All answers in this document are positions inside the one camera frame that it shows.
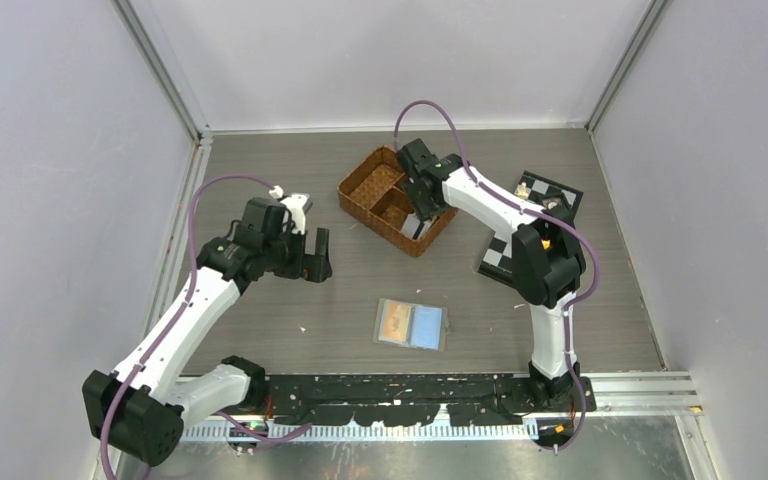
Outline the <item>taupe leather card holder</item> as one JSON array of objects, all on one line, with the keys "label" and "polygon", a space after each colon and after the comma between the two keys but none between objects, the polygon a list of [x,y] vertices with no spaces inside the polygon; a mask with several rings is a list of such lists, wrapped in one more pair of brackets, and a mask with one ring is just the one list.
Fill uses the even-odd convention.
[{"label": "taupe leather card holder", "polygon": [[[405,344],[391,343],[379,339],[379,328],[383,304],[386,300],[403,302],[413,307],[408,340]],[[449,333],[448,311],[445,307],[418,304],[381,298],[378,302],[372,339],[376,343],[428,351],[443,351]]]}]

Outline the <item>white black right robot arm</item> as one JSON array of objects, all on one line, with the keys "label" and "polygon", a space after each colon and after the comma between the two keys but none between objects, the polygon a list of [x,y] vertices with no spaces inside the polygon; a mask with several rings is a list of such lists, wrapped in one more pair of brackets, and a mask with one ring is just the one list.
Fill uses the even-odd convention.
[{"label": "white black right robot arm", "polygon": [[556,410],[579,385],[572,313],[586,261],[571,212],[503,190],[456,154],[439,157],[415,139],[396,152],[402,188],[423,221],[451,208],[479,220],[510,249],[512,287],[529,305],[534,347],[529,382],[534,403]]}]

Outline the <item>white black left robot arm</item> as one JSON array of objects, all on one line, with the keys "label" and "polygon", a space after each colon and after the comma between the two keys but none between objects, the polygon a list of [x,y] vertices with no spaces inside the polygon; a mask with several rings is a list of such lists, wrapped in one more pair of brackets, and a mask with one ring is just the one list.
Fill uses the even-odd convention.
[{"label": "white black left robot arm", "polygon": [[331,276],[328,230],[318,229],[313,253],[305,250],[311,207],[304,193],[255,197],[226,235],[203,245],[196,274],[137,348],[111,373],[94,371],[85,380],[94,437],[156,467],[187,428],[230,407],[253,414],[266,404],[264,368],[239,356],[186,385],[178,378],[213,325],[264,274],[314,283]]}]

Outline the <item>striped grey card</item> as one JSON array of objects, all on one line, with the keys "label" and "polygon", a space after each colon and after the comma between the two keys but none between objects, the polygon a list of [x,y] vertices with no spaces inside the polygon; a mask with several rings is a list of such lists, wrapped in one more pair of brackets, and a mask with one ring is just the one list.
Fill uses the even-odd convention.
[{"label": "striped grey card", "polygon": [[408,214],[400,231],[410,240],[419,240],[428,232],[432,223],[432,220],[423,221],[415,214]]}]

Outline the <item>woven brown compartment basket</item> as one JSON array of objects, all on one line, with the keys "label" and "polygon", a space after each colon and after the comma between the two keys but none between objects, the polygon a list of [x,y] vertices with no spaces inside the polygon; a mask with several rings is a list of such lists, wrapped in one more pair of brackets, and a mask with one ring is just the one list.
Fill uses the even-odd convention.
[{"label": "woven brown compartment basket", "polygon": [[417,258],[425,253],[448,227],[458,211],[449,210],[432,220],[418,238],[404,230],[415,215],[400,183],[404,173],[396,154],[388,146],[373,150],[338,184],[340,208],[406,255]]}]

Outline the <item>cream chess piece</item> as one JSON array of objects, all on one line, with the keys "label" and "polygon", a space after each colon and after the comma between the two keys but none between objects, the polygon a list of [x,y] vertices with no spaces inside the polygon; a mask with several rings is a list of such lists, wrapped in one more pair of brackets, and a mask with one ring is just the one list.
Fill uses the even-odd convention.
[{"label": "cream chess piece", "polygon": [[515,195],[520,199],[527,200],[530,192],[531,189],[525,183],[520,183],[516,187]]}]

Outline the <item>black square framed object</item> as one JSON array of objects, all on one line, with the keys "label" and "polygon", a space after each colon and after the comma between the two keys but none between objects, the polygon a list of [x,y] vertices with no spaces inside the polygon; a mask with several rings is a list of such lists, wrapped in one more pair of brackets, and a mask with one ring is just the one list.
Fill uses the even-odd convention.
[{"label": "black square framed object", "polygon": [[570,209],[570,204],[563,193],[557,195],[545,195],[542,199],[542,204],[547,211],[555,208]]}]

